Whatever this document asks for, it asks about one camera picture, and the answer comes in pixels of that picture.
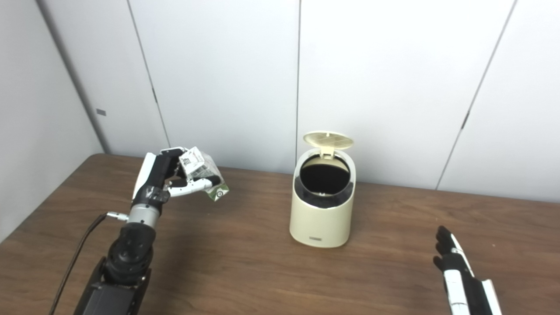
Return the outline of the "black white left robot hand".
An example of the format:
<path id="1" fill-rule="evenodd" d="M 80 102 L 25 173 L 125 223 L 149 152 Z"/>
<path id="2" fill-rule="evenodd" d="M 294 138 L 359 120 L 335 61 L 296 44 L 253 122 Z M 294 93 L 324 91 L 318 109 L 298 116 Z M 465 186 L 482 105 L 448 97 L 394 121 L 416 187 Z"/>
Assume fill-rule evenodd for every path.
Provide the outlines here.
<path id="1" fill-rule="evenodd" d="M 162 206 L 178 196 L 205 192 L 214 201 L 229 192 L 212 157 L 194 146 L 148 152 L 142 163 L 133 192 L 132 205 Z"/>

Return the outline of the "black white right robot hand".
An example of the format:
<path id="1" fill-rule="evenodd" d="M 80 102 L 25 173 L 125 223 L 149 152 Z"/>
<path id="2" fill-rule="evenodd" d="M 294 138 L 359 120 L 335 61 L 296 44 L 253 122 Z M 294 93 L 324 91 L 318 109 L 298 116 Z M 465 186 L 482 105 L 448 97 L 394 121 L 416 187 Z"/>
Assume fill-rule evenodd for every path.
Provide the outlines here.
<path id="1" fill-rule="evenodd" d="M 501 306 L 492 280 L 480 280 L 449 229 L 439 226 L 433 263 L 444 278 L 444 289 L 452 315 L 501 315 Z"/>

